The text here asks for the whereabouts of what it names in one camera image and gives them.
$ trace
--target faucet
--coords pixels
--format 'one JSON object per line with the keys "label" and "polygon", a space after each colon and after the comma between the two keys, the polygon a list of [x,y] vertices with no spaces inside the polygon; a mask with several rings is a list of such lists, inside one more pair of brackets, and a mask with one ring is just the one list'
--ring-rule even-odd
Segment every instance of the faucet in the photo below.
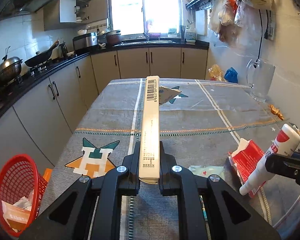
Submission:
{"label": "faucet", "polygon": [[149,35],[147,35],[146,33],[143,33],[143,35],[146,37],[146,40],[149,41]]}

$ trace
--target glass jug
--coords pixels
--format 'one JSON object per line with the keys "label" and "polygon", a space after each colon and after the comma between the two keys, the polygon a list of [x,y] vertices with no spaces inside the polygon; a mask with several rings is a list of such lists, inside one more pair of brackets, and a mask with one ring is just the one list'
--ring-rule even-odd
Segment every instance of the glass jug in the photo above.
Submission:
{"label": "glass jug", "polygon": [[[248,81],[248,76],[252,72],[251,66],[253,66],[252,83]],[[247,65],[247,82],[252,87],[250,95],[259,102],[265,102],[266,96],[269,92],[272,78],[274,75],[275,66],[266,63],[260,59],[256,62],[250,60]]]}

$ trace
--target metal bolt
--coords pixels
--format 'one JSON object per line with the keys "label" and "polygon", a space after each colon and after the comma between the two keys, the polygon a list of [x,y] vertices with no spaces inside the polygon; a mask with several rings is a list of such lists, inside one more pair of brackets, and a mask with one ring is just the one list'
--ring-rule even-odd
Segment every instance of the metal bolt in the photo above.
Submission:
{"label": "metal bolt", "polygon": [[216,174],[212,174],[212,175],[210,176],[210,179],[211,179],[211,181],[213,181],[213,182],[218,182],[218,181],[220,180],[220,177],[219,177],[218,175],[216,175]]}
{"label": "metal bolt", "polygon": [[175,165],[175,166],[172,167],[172,170],[174,172],[180,172],[180,171],[182,171],[182,167],[180,167],[179,165]]}
{"label": "metal bolt", "polygon": [[117,167],[117,171],[118,172],[125,172],[127,170],[127,168],[125,166],[119,166]]}
{"label": "metal bolt", "polygon": [[82,175],[80,178],[79,178],[79,181],[82,182],[82,183],[86,183],[87,181],[89,181],[89,176],[87,175]]}

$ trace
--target red plastic basket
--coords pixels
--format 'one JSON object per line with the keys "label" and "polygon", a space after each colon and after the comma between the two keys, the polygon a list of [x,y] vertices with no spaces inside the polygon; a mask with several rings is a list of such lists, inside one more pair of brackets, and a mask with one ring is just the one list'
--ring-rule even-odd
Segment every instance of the red plastic basket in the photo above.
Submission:
{"label": "red plastic basket", "polygon": [[38,215],[39,202],[46,189],[47,181],[38,173],[35,162],[26,154],[11,158],[0,172],[0,223],[12,236],[18,237],[22,231],[15,232],[3,218],[2,200],[14,204],[23,196],[28,197],[34,189],[32,208],[27,228]]}

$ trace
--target tablecloth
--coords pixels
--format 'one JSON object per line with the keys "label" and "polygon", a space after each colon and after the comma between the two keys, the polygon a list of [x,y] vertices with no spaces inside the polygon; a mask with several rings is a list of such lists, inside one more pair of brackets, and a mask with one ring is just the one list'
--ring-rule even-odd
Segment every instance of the tablecloth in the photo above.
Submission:
{"label": "tablecloth", "polygon": [[[249,87],[226,82],[160,79],[160,85],[181,90],[160,106],[160,140],[179,165],[224,166],[225,181],[238,191],[227,160],[240,138],[253,139],[266,151],[285,122],[254,100]],[[84,149],[107,157],[103,170],[119,166],[133,153],[141,138],[145,79],[113,80],[80,122],[55,166],[40,213],[60,196],[80,174]],[[102,175],[93,170],[88,175]],[[300,219],[300,186],[276,175],[250,205],[283,236]],[[162,197],[157,185],[141,183],[136,197],[123,197],[120,239],[178,239],[176,197]]]}

